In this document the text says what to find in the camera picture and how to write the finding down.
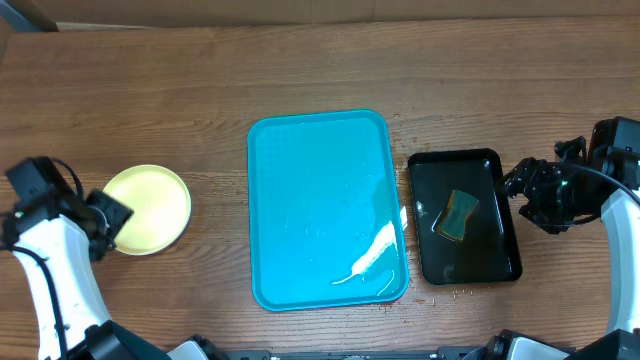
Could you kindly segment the yellow-green plate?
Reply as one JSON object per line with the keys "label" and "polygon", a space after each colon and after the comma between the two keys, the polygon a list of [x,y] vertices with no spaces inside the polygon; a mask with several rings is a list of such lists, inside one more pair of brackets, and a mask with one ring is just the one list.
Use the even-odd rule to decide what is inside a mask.
{"label": "yellow-green plate", "polygon": [[164,250],[184,233],[192,200],[186,183],[159,165],[137,165],[113,177],[104,192],[133,211],[115,237],[116,249],[127,255]]}

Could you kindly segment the green yellow sponge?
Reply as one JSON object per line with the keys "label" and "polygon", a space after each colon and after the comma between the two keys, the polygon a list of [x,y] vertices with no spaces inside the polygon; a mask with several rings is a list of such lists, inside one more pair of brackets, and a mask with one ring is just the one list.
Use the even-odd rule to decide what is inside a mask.
{"label": "green yellow sponge", "polygon": [[464,240],[469,219],[479,200],[464,191],[452,190],[446,207],[436,221],[435,232],[452,241]]}

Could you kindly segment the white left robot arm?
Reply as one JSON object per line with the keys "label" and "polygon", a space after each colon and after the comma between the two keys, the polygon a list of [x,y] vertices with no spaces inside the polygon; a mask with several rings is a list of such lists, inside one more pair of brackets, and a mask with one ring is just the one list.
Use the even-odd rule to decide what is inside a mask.
{"label": "white left robot arm", "polygon": [[68,184],[61,164],[30,157],[6,172],[19,201],[3,220],[1,242],[27,277],[39,358],[167,358],[112,320],[91,267],[114,248],[132,210],[101,191],[85,195],[80,182]]}

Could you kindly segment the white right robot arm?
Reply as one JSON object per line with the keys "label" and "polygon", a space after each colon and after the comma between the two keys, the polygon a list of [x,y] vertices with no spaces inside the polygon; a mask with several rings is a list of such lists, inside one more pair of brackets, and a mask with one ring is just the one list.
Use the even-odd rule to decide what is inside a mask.
{"label": "white right robot arm", "polygon": [[498,181],[526,197],[519,213],[550,234],[594,220],[604,224],[610,257],[610,312],[602,338],[574,351],[504,331],[485,359],[636,359],[639,356],[639,123],[601,120],[591,138],[558,142],[555,162],[525,158]]}

